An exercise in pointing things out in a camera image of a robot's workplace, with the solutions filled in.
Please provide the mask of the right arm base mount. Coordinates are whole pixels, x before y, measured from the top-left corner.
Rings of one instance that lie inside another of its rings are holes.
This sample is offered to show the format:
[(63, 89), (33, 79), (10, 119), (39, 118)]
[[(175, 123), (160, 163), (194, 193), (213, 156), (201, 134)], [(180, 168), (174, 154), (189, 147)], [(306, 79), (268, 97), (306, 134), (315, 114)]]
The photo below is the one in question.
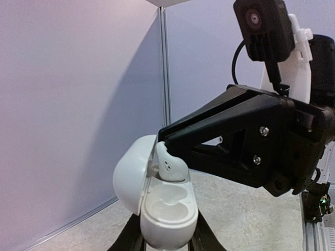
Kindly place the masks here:
[(325, 215), (334, 212), (334, 206), (331, 203), (329, 188), (331, 183), (313, 183), (309, 185), (306, 191), (301, 194), (303, 205), (303, 218), (305, 222), (322, 222)]

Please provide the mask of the white earbud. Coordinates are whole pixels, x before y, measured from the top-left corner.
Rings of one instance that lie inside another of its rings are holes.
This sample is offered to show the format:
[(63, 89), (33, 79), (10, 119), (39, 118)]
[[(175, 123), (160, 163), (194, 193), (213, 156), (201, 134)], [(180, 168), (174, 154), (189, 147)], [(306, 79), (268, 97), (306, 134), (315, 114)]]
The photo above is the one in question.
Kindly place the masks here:
[(156, 144), (156, 154), (159, 161), (159, 175), (168, 182), (182, 182), (188, 174), (187, 164), (179, 157), (168, 152), (165, 142)]

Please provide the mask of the white oval charging case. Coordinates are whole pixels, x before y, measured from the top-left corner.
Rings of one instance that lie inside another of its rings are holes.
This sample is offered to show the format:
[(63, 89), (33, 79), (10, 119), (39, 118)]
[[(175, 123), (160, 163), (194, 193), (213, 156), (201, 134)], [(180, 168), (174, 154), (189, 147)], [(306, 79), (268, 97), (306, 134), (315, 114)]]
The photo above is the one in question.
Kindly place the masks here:
[(156, 135), (137, 139), (117, 163), (113, 174), (118, 199), (140, 217), (145, 241), (158, 250), (178, 250), (192, 238), (198, 206), (189, 174), (182, 182), (159, 175)]

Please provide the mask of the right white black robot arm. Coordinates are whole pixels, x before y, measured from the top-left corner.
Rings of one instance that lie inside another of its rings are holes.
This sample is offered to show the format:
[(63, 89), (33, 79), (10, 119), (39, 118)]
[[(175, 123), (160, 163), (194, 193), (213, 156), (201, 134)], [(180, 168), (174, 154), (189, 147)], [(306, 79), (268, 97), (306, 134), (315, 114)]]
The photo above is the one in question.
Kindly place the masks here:
[(264, 3), (236, 2), (240, 49), (265, 63), (260, 88), (233, 83), (161, 129), (159, 174), (181, 182), (189, 169), (275, 197), (307, 188), (334, 141), (334, 40), (300, 29), (297, 18)]

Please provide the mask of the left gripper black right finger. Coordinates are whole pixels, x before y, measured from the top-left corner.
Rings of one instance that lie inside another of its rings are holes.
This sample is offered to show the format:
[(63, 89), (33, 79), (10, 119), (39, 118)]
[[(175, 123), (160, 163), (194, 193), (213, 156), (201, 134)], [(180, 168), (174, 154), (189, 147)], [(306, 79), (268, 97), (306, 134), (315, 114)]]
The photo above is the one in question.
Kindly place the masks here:
[(227, 251), (215, 236), (201, 211), (198, 211), (198, 219), (194, 234), (187, 243), (190, 251)]

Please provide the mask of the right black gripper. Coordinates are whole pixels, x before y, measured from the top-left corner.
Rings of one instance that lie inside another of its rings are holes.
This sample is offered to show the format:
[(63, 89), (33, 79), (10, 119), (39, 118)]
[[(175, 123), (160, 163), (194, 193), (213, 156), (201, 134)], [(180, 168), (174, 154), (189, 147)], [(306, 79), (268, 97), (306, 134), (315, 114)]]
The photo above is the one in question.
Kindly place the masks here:
[(310, 184), (334, 140), (334, 109), (229, 85), (205, 106), (161, 129), (158, 140), (191, 169), (275, 197)]

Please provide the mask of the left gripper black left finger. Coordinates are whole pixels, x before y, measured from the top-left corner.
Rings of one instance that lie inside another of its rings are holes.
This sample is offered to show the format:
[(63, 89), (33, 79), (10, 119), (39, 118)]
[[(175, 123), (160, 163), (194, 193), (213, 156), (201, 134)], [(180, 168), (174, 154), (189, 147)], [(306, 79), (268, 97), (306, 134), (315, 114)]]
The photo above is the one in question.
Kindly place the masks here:
[(121, 233), (107, 251), (144, 251), (146, 242), (140, 229), (140, 217), (132, 214)]

